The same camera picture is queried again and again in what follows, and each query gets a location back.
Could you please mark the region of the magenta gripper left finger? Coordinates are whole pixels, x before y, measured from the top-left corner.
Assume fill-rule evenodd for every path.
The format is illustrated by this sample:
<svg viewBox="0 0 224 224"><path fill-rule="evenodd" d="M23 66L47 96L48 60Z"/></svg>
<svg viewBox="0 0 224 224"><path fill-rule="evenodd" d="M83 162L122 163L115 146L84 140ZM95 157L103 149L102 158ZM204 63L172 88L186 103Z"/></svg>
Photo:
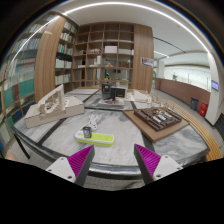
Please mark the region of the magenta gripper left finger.
<svg viewBox="0 0 224 224"><path fill-rule="evenodd" d="M94 146L90 145L68 158L58 158L47 168L47 171L76 185L83 186L94 155Z"/></svg>

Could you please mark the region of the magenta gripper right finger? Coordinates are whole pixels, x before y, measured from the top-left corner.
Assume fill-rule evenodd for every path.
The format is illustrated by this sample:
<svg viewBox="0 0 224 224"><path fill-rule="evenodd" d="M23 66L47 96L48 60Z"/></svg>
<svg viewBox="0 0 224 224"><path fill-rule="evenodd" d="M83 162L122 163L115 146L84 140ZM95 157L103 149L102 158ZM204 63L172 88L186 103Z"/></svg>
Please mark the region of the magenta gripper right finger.
<svg viewBox="0 0 224 224"><path fill-rule="evenodd" d="M182 166L169 155L160 156L138 144L134 145L134 155L145 184L150 184L182 169Z"/></svg>

